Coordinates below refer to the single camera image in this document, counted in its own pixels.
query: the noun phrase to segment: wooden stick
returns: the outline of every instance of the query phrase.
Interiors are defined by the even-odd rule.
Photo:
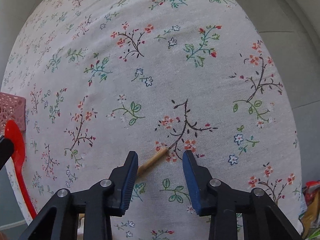
[[[162,147],[155,155],[153,155],[146,163],[138,168],[137,177],[146,171],[152,164],[156,163],[163,155],[167,153],[167,147]]]

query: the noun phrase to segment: pink plastic container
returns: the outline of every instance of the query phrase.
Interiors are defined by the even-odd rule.
[[[0,92],[0,131],[3,131],[8,120],[14,120],[20,131],[26,130],[26,99]]]

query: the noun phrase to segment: red spoon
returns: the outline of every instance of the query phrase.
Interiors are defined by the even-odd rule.
[[[22,177],[22,165],[26,156],[24,141],[23,141],[22,134],[19,130],[19,127],[13,120],[9,120],[5,125],[4,137],[7,139],[10,139],[13,143],[14,153],[12,154],[11,157],[13,160],[14,169],[16,171],[18,184],[19,184],[24,202],[26,203],[27,208],[29,210],[29,213],[32,219],[34,219],[37,215],[36,210],[34,209],[33,204],[30,200],[26,185]]]

